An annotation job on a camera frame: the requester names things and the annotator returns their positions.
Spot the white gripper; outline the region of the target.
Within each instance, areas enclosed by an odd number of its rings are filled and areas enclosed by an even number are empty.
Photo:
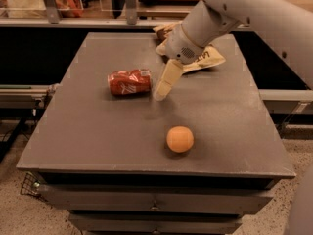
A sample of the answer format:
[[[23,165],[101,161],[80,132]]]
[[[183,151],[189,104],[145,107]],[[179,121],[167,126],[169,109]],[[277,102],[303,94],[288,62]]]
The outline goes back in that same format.
[[[198,58],[204,48],[195,45],[185,34],[179,23],[168,34],[166,40],[157,47],[156,52],[169,58],[154,88],[153,96],[157,101],[164,100],[174,84],[183,74],[183,64],[190,64]]]

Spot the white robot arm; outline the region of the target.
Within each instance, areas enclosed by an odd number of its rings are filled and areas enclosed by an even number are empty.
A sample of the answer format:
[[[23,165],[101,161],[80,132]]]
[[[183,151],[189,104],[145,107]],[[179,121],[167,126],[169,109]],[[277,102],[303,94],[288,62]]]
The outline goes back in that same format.
[[[180,70],[208,43],[241,24],[313,87],[313,14],[284,0],[201,0],[167,37],[165,55]]]

